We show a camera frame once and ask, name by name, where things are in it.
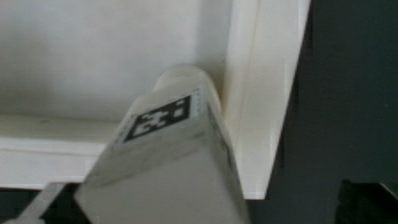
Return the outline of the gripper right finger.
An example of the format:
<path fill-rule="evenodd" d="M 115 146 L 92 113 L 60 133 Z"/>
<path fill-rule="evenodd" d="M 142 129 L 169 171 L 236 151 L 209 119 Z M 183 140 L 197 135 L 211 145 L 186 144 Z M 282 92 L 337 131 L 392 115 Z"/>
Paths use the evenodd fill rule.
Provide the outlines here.
<path fill-rule="evenodd" d="M 398 184 L 341 181 L 334 224 L 398 224 Z"/>

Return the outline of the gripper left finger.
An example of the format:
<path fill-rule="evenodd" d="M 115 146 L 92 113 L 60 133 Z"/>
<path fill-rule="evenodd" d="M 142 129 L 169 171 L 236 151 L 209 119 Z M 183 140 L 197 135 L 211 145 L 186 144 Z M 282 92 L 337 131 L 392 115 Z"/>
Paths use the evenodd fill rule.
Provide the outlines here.
<path fill-rule="evenodd" d="M 10 224 L 46 224 L 41 216 L 49 208 L 64 187 L 64 183 L 48 184 Z"/>

